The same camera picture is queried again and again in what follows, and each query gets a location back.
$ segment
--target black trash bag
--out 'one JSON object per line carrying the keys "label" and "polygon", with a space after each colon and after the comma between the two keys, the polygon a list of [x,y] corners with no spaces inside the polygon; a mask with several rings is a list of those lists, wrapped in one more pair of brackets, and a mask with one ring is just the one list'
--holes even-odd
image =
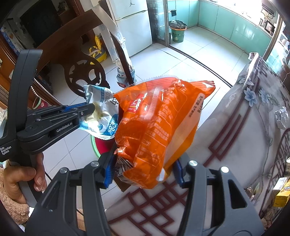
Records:
{"label": "black trash bag", "polygon": [[186,29],[186,24],[180,20],[172,20],[169,22],[169,27],[173,29]]}

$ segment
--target black cable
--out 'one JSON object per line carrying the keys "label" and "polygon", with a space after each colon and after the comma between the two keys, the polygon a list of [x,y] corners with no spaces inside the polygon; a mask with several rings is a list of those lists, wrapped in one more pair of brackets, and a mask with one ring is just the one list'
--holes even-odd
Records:
{"label": "black cable", "polygon": [[[50,179],[50,181],[52,181],[52,178],[45,172],[45,175],[47,176],[47,178],[49,178]],[[81,214],[82,216],[84,216],[84,214],[83,213],[81,213],[78,209],[77,209],[77,212],[79,213],[79,214]]]}

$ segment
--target human hand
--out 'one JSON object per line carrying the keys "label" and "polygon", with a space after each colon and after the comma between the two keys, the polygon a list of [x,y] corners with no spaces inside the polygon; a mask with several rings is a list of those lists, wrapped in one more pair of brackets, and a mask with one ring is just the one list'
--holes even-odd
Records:
{"label": "human hand", "polygon": [[19,188],[19,181],[29,181],[34,179],[34,189],[38,192],[47,188],[45,171],[43,166],[43,153],[36,156],[37,166],[8,166],[4,169],[4,190],[8,197],[18,203],[26,203],[26,199]]}

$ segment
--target blue and white snack wrapper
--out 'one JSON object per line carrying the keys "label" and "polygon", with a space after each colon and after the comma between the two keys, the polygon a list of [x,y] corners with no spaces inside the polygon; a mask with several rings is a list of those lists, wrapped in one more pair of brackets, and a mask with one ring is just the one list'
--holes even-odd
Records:
{"label": "blue and white snack wrapper", "polygon": [[114,98],[113,92],[105,87],[84,85],[86,102],[95,105],[93,114],[80,119],[80,129],[89,134],[109,140],[114,138],[118,127],[119,103]]}

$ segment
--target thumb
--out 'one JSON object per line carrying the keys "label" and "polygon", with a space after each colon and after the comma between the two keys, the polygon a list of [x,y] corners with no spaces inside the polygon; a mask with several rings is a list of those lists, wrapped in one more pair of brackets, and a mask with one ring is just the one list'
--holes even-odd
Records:
{"label": "thumb", "polygon": [[29,181],[36,175],[36,170],[32,167],[9,166],[4,169],[4,189],[6,194],[18,203],[26,203],[18,182]]}

